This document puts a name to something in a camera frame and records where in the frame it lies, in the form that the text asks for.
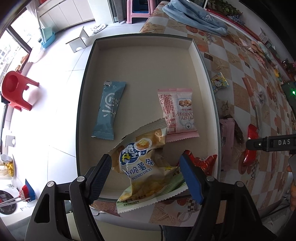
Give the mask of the red candy wrapper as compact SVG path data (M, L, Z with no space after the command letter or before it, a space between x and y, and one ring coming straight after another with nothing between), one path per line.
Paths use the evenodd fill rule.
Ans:
M201 168L207 176L212 175L212 171L217 160L217 155L200 158L195 157L189 150L185 150L184 154L189 158L195 167Z

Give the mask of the red shiny snack packet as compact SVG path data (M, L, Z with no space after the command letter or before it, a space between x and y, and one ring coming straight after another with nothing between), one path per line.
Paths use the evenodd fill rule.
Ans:
M258 139L258 128L253 124L248 126L247 132L248 140L246 142L246 149L243 152L243 167L251 166L256 160L256 149L254 147L254 141Z

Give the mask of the white translucent snack bar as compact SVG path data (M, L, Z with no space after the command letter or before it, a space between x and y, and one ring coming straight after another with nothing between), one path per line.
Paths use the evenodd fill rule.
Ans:
M258 104L255 104L254 111L256 114L256 123L258 128L258 135L262 137L262 113L261 108Z

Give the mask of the potato sticks snack bag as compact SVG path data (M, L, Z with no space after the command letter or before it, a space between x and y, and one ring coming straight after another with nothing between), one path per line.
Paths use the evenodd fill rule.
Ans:
M180 168L163 157L166 138L167 124L161 118L130 133L109 151L113 171L126 174L130 180L116 202L118 213L152 205L187 190Z

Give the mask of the pink wafer bar packet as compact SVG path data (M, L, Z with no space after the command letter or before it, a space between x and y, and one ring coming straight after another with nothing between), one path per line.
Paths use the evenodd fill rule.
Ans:
M229 171L232 166L232 151L234 146L234 128L233 118L220 119L221 133L221 169Z

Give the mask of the hello kitty candy packet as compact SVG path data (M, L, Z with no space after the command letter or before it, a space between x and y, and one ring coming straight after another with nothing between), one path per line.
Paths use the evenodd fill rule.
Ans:
M224 75L219 72L211 78L211 85L214 93L217 93L220 89L228 88L229 84Z

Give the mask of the clear bag of candies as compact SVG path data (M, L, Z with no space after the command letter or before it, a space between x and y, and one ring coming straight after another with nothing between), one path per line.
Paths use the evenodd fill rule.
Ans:
M253 91L253 98L257 106L262 108L266 103L266 94L262 88L259 88L258 91Z

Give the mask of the patterned checkered tablecloth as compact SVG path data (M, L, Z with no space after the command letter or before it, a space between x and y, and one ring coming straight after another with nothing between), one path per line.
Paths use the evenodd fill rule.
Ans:
M231 23L227 24L228 35L224 37L191 29L168 17L163 12L165 5L165 1L159 3L139 34L174 35L194 40L209 79L221 72L229 84L228 88L213 92L219 120L226 115L232 116L243 137L247 138L248 126L256 124L250 94L262 88L266 94L266 103L262 107L262 134L292 133L295 117L273 69L269 64L260 63L246 49L252 39Z

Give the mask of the pink cranberry crisp packet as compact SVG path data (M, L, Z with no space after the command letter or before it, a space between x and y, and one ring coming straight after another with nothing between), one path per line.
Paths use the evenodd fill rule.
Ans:
M193 112L193 90L190 88L158 89L159 102L166 120L166 142L197 138Z

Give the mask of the teal snack bar packet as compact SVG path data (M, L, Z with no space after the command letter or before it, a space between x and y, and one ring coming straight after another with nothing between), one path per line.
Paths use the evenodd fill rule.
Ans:
M125 85L124 81L104 82L98 116L91 135L93 138L114 140L113 124Z

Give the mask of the beige cardboard box tray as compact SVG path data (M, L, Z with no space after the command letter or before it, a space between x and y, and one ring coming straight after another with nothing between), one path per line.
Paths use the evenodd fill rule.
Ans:
M114 140L92 137L103 84L126 83L114 121ZM177 163L184 150L196 157L219 155L219 118L208 72L193 39L164 34L127 34L94 41L85 67L77 111L77 172L84 175L126 135L162 118L159 89L190 88L199 136L164 146Z

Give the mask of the red plastic stool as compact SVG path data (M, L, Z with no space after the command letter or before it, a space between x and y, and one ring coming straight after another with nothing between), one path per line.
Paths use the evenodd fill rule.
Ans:
M28 84L36 87L40 85L39 82L31 80L18 72L10 71L2 81L1 94L14 109L31 111L33 106L23 99L23 92L29 89Z

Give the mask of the white small stool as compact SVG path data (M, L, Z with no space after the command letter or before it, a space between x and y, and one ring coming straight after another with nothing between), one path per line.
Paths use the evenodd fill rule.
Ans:
M71 37L66 42L73 53L81 49L85 49L87 47L86 40L89 38L88 34L86 33L84 26L80 26L75 31L72 32Z

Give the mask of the light blue garment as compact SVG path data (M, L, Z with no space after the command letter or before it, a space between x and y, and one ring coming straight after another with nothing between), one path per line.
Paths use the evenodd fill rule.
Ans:
M163 12L184 25L219 36L228 35L228 26L223 21L191 1L170 1L163 7Z

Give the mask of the pink plastic stool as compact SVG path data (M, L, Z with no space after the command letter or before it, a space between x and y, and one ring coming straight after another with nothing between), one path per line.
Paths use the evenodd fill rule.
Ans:
M156 1L126 1L127 18L126 23L132 24L133 18L149 18L156 8Z

